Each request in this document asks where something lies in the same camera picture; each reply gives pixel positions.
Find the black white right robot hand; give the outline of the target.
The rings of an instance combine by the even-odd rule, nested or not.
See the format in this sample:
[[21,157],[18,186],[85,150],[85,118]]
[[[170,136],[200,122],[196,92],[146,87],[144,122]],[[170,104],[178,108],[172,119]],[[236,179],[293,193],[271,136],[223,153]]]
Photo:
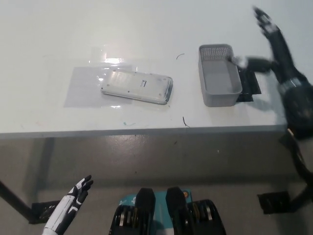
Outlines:
[[227,60],[241,69],[266,73],[272,70],[279,84],[309,86],[308,79],[295,67],[287,42],[271,17],[258,7],[253,8],[254,16],[262,34],[268,40],[272,59],[261,57],[228,56]]

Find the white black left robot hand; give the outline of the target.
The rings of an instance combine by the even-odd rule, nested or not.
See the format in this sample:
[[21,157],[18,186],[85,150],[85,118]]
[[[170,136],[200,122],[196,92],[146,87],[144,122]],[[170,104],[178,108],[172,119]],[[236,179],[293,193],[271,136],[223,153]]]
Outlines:
[[93,184],[92,176],[80,180],[59,202],[44,226],[43,235],[63,235],[68,229]]

